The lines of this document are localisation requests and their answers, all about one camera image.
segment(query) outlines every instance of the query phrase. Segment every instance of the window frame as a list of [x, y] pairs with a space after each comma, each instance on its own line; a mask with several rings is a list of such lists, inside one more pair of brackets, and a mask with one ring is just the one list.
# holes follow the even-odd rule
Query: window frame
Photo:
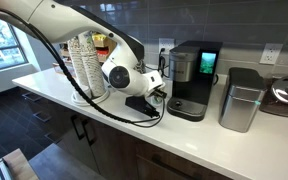
[[21, 53], [21, 55], [22, 55], [22, 57], [24, 59], [24, 62], [23, 63], [19, 63], [19, 64], [14, 64], [14, 65], [11, 65], [11, 66], [2, 67], [2, 68], [0, 68], [0, 70], [7, 69], [7, 68], [12, 68], [12, 67], [16, 67], [16, 66], [20, 66], [20, 65], [29, 63], [29, 61], [26, 58], [26, 55], [25, 55], [25, 53], [23, 51], [22, 45], [21, 45], [21, 43], [18, 40], [17, 34], [15, 33], [15, 30], [13, 29], [13, 26], [11, 26], [9, 23], [7, 23], [7, 25], [9, 27], [9, 29], [10, 29], [10, 32], [12, 33], [12, 35], [14, 37], [16, 45], [7, 46], [7, 47], [1, 47], [0, 50], [16, 49], [17, 48], [19, 50], [19, 52]]

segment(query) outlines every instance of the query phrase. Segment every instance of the dark wooden cabinet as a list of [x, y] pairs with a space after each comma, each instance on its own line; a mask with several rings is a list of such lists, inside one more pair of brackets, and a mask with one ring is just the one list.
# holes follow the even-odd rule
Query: dark wooden cabinet
[[46, 136], [105, 179], [229, 179], [34, 93], [23, 97]]

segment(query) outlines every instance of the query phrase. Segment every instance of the window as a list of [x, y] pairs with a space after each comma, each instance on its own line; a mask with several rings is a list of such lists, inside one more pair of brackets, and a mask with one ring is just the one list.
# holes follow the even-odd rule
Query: window
[[14, 30], [0, 20], [0, 69], [27, 63]]

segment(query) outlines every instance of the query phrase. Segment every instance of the stainless steel trash can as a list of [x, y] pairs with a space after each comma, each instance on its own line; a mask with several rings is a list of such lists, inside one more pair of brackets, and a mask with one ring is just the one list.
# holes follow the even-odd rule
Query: stainless steel trash can
[[219, 123], [228, 129], [247, 132], [266, 92], [263, 78], [253, 69], [231, 68], [224, 90]]

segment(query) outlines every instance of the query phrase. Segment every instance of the stainless steel container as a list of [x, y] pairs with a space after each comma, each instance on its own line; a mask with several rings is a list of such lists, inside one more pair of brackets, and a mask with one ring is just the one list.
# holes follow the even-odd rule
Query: stainless steel container
[[170, 78], [177, 82], [188, 82], [194, 76], [197, 55], [196, 47], [178, 46], [170, 50]]
[[247, 132], [264, 97], [266, 87], [257, 71], [231, 68], [224, 91], [219, 123], [228, 129]]

